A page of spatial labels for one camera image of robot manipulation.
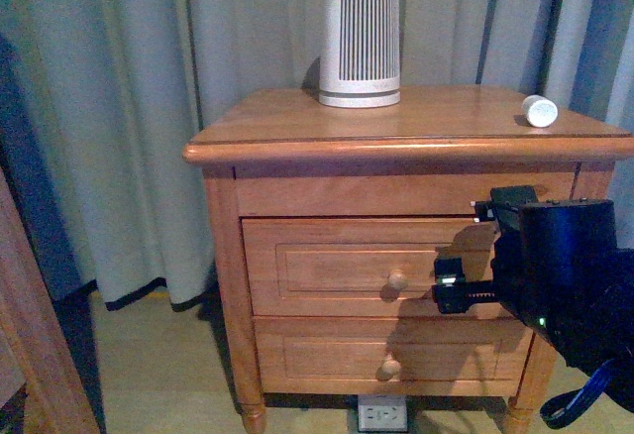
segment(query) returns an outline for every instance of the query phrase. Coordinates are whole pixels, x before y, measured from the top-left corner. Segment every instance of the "wooden floor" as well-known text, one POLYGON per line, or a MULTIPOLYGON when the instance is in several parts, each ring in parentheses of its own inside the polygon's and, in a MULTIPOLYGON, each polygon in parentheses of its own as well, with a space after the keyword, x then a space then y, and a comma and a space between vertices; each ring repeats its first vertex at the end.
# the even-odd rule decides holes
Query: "wooden floor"
MULTIPOLYGON (((202 307, 174 313, 155 292, 117 312, 93 297, 108 434, 243 434, 228 380, 217 294, 202 307)), ((586 377, 558 361, 549 395, 580 387, 586 377)), ((356 433, 354 410, 343 396, 270 396, 267 433, 356 433)), ((501 399, 412 400, 410 433, 495 434, 501 399)), ((529 434, 553 432, 539 417, 529 434)), ((562 433, 634 432, 634 415, 602 398, 562 433)))

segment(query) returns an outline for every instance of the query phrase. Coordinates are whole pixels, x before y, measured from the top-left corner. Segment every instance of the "electrical outlet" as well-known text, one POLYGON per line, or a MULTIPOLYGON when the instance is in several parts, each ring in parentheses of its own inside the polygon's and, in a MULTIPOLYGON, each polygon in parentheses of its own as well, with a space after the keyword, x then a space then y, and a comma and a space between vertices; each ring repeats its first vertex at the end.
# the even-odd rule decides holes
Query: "electrical outlet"
POLYGON ((359 432, 407 432, 405 396, 360 394, 359 432))

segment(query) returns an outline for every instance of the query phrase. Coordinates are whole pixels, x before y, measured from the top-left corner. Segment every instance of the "gray curtain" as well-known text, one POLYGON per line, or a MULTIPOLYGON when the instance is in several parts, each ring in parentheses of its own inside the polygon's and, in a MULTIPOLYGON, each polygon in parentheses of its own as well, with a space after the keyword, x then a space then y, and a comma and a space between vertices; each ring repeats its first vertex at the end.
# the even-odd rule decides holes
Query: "gray curtain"
MULTIPOLYGON (((5 1, 15 16, 1 31, 21 52, 83 281, 96 278, 106 300, 156 277, 174 302, 195 296, 212 248, 181 147, 250 92, 310 77, 321 0, 5 1)), ((541 92, 634 130, 632 3, 401 0, 402 82, 541 92)), ((611 187, 630 247, 632 164, 611 187)))

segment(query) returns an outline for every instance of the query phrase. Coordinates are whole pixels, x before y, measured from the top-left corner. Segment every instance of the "wooden knob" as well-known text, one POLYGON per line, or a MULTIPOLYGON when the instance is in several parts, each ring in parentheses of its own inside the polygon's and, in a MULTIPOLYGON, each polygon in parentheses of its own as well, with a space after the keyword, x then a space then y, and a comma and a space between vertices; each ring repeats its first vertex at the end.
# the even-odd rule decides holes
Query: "wooden knob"
POLYGON ((403 271, 399 269, 394 269, 389 272, 389 276, 387 277, 387 285, 389 285, 394 290, 403 290, 407 288, 407 276, 403 273, 403 271))
POLYGON ((391 377, 400 373, 400 363, 394 360, 391 355, 385 357, 380 368, 386 375, 390 375, 391 377))

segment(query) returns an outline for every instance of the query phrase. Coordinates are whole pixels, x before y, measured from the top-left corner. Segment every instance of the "black device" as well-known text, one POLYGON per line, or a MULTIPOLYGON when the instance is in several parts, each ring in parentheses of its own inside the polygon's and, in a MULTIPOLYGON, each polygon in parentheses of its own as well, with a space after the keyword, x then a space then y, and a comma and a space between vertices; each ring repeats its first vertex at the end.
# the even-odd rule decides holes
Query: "black device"
POLYGON ((634 413, 634 250, 618 249, 610 200, 539 202, 532 186, 491 190, 476 221, 497 221, 490 281, 466 281, 460 258, 438 259, 432 289, 441 313, 498 301, 591 376, 542 408, 558 429, 603 392, 634 413))

